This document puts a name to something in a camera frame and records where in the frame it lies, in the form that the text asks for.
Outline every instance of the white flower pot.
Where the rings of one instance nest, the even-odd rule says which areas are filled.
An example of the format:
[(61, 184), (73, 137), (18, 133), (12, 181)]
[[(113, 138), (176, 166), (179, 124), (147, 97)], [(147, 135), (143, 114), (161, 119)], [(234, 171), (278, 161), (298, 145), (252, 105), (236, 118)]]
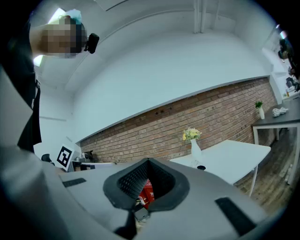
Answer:
[(192, 143), (192, 156), (197, 161), (200, 161), (201, 160), (202, 152), (201, 152), (201, 149), (199, 148), (199, 146), (198, 146), (198, 144), (196, 142), (196, 139), (192, 139), (191, 143)]
[(259, 108), (259, 114), (261, 116), (261, 119), (264, 119), (264, 112), (263, 112), (263, 108), (262, 107)]

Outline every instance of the dark tabletop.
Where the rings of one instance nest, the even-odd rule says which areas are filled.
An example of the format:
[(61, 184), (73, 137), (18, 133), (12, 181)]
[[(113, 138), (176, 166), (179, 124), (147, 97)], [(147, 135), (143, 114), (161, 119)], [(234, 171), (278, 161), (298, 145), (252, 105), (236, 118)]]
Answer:
[[(274, 108), (280, 109), (281, 107), (288, 108), (289, 110), (285, 114), (274, 118), (272, 110)], [(300, 122), (300, 98), (270, 107), (270, 109), (265, 112), (264, 119), (257, 120), (252, 124), (252, 126), (276, 125), (295, 122)]]

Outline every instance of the brick wall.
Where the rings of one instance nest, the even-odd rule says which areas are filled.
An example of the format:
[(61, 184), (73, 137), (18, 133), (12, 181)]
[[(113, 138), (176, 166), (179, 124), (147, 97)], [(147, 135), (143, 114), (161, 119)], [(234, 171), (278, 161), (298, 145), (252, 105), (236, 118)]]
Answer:
[[(259, 118), (256, 101), (266, 112), (276, 104), (267, 78), (240, 82), (188, 97), (128, 119), (81, 142), (99, 162), (123, 162), (144, 157), (169, 160), (191, 153), (182, 140), (188, 127), (202, 132), (201, 149), (226, 139), (254, 143), (251, 124)], [(261, 145), (274, 140), (273, 129), (259, 130)]]

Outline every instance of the black round object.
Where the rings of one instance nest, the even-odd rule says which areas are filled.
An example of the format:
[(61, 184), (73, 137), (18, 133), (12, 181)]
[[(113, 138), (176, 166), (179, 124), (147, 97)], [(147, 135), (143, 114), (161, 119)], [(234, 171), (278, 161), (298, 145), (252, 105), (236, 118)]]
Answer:
[(200, 169), (200, 170), (205, 170), (205, 169), (206, 169), (206, 167), (205, 167), (205, 166), (202, 166), (202, 165), (197, 166), (197, 168)]

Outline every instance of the wooden floor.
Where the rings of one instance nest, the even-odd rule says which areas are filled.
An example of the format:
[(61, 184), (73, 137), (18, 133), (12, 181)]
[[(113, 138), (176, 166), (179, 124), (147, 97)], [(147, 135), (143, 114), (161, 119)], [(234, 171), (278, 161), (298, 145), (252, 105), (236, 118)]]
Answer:
[[(287, 205), (299, 180), (299, 165), (292, 185), (288, 185), (285, 182), (285, 177), (281, 177), (285, 172), (285, 166), (289, 165), (287, 162), (293, 163), (295, 139), (296, 130), (294, 128), (282, 129), (279, 141), (272, 145), (270, 153), (258, 165), (256, 183), (251, 198), (269, 214)], [(248, 194), (252, 177), (253, 172), (236, 182), (235, 186), (243, 193)]]

